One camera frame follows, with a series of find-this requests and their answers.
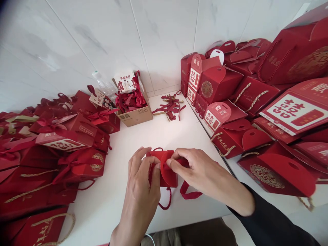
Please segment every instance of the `red ribbon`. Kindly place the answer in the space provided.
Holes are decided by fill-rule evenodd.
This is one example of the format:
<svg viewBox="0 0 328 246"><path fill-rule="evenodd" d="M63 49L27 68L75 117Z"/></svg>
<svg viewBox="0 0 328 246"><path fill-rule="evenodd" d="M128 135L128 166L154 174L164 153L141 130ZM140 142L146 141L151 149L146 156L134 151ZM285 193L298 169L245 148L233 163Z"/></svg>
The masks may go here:
<svg viewBox="0 0 328 246"><path fill-rule="evenodd" d="M53 119L39 119L37 123L42 126L38 132L39 133L52 133L55 132L57 135L69 138L75 142L78 141L78 135L76 132L68 131L65 126L60 124L53 124Z"/></svg>

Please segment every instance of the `box flap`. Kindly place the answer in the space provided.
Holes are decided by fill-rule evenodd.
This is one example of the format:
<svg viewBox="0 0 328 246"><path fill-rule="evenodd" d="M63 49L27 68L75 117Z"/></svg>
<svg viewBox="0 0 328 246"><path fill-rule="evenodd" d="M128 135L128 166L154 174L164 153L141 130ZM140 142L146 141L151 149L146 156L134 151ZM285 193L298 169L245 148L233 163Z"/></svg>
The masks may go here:
<svg viewBox="0 0 328 246"><path fill-rule="evenodd" d="M299 163L278 154L263 154L258 157L295 188L310 197L315 191L316 179Z"/></svg>
<svg viewBox="0 0 328 246"><path fill-rule="evenodd" d="M236 120L230 123L226 123L221 128L234 130L234 131L245 131L251 127L251 124L246 119Z"/></svg>
<svg viewBox="0 0 328 246"><path fill-rule="evenodd" d="M272 139L267 133L254 128L244 133L242 145L244 150L249 150L271 141Z"/></svg>

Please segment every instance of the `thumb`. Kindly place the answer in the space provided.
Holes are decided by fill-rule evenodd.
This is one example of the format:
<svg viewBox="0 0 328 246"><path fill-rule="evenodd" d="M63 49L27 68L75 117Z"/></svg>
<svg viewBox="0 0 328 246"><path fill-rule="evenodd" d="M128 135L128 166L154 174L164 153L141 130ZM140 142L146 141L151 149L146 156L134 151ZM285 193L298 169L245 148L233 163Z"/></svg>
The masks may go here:
<svg viewBox="0 0 328 246"><path fill-rule="evenodd" d="M189 179L192 174L190 168L183 167L175 159L167 159L166 164L173 170L173 172L179 174L184 180Z"/></svg>

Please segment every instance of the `tile grout line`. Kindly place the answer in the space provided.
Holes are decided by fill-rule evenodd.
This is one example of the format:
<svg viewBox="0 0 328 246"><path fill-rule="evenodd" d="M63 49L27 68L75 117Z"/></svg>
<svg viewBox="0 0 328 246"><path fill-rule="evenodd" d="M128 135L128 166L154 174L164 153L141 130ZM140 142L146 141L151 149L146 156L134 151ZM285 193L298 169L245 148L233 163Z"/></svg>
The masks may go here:
<svg viewBox="0 0 328 246"><path fill-rule="evenodd" d="M50 3L48 2L48 0L45 0L47 2L47 4L49 5L49 7L51 8L51 10L54 12L54 14L57 16L58 20L61 22L61 24L64 26L64 28L66 29L66 31L69 33L69 35L71 36L71 38L74 40L74 42L77 44L77 46L80 48L80 50L83 52L83 54L86 56L86 58L89 60L89 62L91 63L91 65L94 67L95 70L97 70L96 66L92 63L92 61L89 59L88 55L84 52L84 50L82 49L82 47L79 45L79 43L76 41L76 39L73 37L73 35L71 34L71 32L67 29L66 25L63 23L63 21L61 20L61 18L59 17L59 15L56 13L56 11L54 10L54 8L50 5Z"/></svg>
<svg viewBox="0 0 328 246"><path fill-rule="evenodd" d="M139 32L139 28L138 28L138 24L137 24L137 20L136 20L136 15L134 14L134 10L133 10L133 7L132 7L132 2L131 2L131 0L130 0L130 5L131 5L131 10L132 10L133 18L134 18L134 21L135 21L135 23L136 23L137 32L138 32L138 36L139 36L139 40L140 40L140 44L141 44L141 48L142 48L142 52L143 52L143 56L145 57L145 62L146 62L146 66L147 66L147 69L148 69L148 74L149 74L149 79L150 79L151 87L153 88L153 91L155 91L155 90L154 90L153 81L151 80L151 76L150 76L150 72L149 72L149 67L148 67L148 62L147 62L147 59L146 59L144 46L142 45L142 41L141 41L141 37L140 37L140 32Z"/></svg>
<svg viewBox="0 0 328 246"><path fill-rule="evenodd" d="M199 11L199 1L198 0L198 8L197 8L197 18L196 18L196 26L195 26L195 37L194 37L194 47L192 49L193 52L195 52L195 45L196 45L196 32L197 32L197 22L198 22L198 11Z"/></svg>

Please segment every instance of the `gold pattern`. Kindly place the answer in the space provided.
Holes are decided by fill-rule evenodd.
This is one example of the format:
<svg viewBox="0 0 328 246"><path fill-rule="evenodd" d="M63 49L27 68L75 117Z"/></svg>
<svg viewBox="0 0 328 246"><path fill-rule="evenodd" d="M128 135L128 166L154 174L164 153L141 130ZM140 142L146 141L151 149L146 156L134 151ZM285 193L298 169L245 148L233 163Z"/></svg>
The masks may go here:
<svg viewBox="0 0 328 246"><path fill-rule="evenodd" d="M284 184L281 183L276 174L266 167L251 165L250 171L263 183L266 183L274 188L285 188Z"/></svg>
<svg viewBox="0 0 328 246"><path fill-rule="evenodd" d="M287 76L290 80L302 79L323 69L328 63L328 46L324 46L312 54L300 59L288 71Z"/></svg>
<svg viewBox="0 0 328 246"><path fill-rule="evenodd" d="M103 168L103 164L104 164L104 158L102 156L102 154L99 154L99 153L95 153L93 156L92 156L93 159L98 159L101 161L102 165L101 164L90 164L90 167L92 169L92 171L94 172L99 172L102 168Z"/></svg>
<svg viewBox="0 0 328 246"><path fill-rule="evenodd" d="M206 98L209 98L212 96L213 87L212 87L212 84L210 82L208 82L207 80L202 84L202 93L203 93L203 96Z"/></svg>

